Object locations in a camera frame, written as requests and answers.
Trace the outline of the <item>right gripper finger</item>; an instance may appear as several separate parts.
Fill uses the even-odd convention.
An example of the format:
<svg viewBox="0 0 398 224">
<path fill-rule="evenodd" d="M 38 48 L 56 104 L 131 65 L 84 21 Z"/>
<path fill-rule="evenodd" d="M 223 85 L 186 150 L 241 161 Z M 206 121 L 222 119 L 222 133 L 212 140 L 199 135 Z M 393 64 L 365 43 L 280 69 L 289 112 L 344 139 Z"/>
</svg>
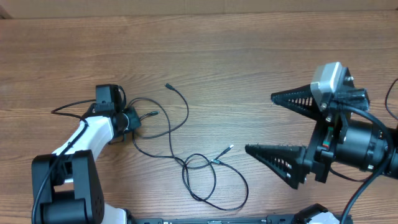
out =
<svg viewBox="0 0 398 224">
<path fill-rule="evenodd" d="M 266 165 L 287 185 L 298 189 L 305 182 L 308 170 L 304 165 L 305 146 L 245 145 L 247 154 Z"/>
<path fill-rule="evenodd" d="M 271 101 L 315 121 L 323 115 L 313 97 L 310 84 L 272 93 Z"/>
</svg>

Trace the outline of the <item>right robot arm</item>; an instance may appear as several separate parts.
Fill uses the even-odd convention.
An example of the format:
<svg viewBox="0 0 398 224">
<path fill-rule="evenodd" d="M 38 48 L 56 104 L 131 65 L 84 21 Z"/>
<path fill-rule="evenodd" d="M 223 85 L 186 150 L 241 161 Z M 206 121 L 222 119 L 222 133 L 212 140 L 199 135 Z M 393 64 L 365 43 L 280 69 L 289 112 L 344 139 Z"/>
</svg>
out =
<svg viewBox="0 0 398 224">
<path fill-rule="evenodd" d="M 397 178 L 397 130 L 369 114 L 367 90 L 339 62 L 319 66 L 310 84 L 273 93 L 271 101 L 316 122 L 307 146 L 245 146 L 293 189 L 309 173 L 326 182 L 334 162 Z"/>
</svg>

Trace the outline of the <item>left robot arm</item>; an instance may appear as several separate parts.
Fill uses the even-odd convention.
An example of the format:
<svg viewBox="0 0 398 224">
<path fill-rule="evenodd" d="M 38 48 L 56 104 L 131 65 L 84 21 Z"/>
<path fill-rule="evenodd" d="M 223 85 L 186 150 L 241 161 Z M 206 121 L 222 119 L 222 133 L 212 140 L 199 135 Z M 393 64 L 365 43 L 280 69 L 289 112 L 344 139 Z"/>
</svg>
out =
<svg viewBox="0 0 398 224">
<path fill-rule="evenodd" d="M 69 140 L 32 161 L 32 223 L 135 223 L 129 210 L 105 202 L 95 160 L 141 122 L 119 85 L 96 86 L 96 98 L 88 103 Z"/>
</svg>

